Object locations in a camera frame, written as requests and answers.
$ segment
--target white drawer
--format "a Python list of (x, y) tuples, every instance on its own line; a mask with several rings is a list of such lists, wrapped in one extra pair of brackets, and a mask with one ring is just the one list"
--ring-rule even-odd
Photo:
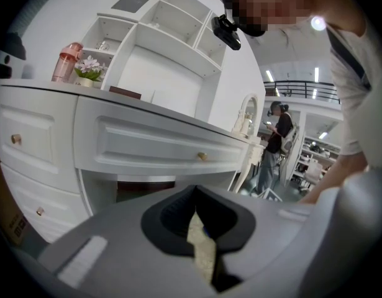
[(46, 241), (54, 242), (89, 217), (80, 195), (36, 182), (3, 163), (1, 168), (21, 211)]
[[(77, 96), (0, 86), (0, 160), (49, 186), (80, 193), (73, 161)], [(12, 142), (17, 135), (18, 142)]]
[(185, 122), (82, 96), (73, 144), (77, 168), (152, 176), (236, 171), (248, 147)]

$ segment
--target person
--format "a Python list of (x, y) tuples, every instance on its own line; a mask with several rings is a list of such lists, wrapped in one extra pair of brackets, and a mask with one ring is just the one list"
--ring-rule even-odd
[[(347, 177), (368, 165), (350, 123), (371, 89), (381, 90), (378, 87), (382, 87), (382, 41), (355, 0), (231, 0), (230, 3), (234, 17), (247, 27), (262, 31), (294, 25), (312, 16), (325, 20), (332, 44), (332, 81), (341, 100), (344, 134), (340, 156), (300, 201), (313, 204), (322, 191), (341, 186)], [(349, 57), (347, 61), (337, 52), (339, 48), (337, 45), (335, 49), (334, 41), (348, 50), (357, 62), (358, 71), (349, 64)]]
[(261, 164), (260, 178), (257, 186), (252, 191), (252, 195), (260, 195), (268, 187), (271, 187), (273, 180), (273, 170), (278, 163), (280, 157), (280, 149), (282, 145), (282, 138), (287, 136), (293, 123), (291, 117), (287, 112), (289, 106), (282, 104), (279, 101), (274, 101), (271, 104), (270, 112), (272, 115), (278, 116), (279, 121), (275, 126), (267, 125), (266, 127), (272, 131), (271, 137), (268, 139), (268, 145), (265, 149), (265, 155)]

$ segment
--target person in black shirt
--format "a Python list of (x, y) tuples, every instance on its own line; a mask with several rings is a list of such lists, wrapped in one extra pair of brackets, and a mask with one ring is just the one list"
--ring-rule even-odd
[(268, 187), (271, 187), (273, 168), (278, 163), (280, 157), (282, 137), (286, 137), (293, 126), (290, 115), (286, 113), (288, 110), (289, 106), (281, 102), (275, 101), (271, 104), (270, 114), (279, 116), (279, 121), (275, 127), (272, 125), (266, 126), (272, 130), (272, 135), (268, 140), (268, 146), (266, 146), (265, 156), (261, 164), (260, 179), (258, 180), (257, 187), (253, 190), (253, 193), (257, 193), (258, 195), (264, 192)]

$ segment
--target gold knob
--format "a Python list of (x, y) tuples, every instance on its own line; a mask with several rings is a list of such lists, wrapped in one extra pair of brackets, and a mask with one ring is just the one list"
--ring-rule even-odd
[(11, 142), (13, 144), (16, 144), (17, 142), (21, 142), (21, 135), (12, 135), (11, 136)]
[(39, 216), (42, 216), (43, 212), (44, 212), (44, 210), (43, 210), (41, 207), (39, 207), (39, 208), (36, 210), (36, 213), (37, 213), (37, 215), (39, 215)]
[(206, 160), (207, 160), (207, 153), (199, 152), (199, 153), (198, 153), (198, 157), (199, 157), (200, 159), (202, 159), (203, 161), (206, 161)]

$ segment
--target black shirt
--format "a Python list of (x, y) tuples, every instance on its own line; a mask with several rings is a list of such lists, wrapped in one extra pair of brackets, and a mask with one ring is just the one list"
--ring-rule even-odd
[(293, 124), (291, 122), (290, 116), (288, 114), (281, 114), (279, 121), (275, 126), (281, 136), (276, 133), (272, 133), (270, 139), (268, 140), (268, 146), (266, 146), (266, 150), (270, 153), (278, 152), (282, 146), (282, 137), (288, 135), (292, 125)]

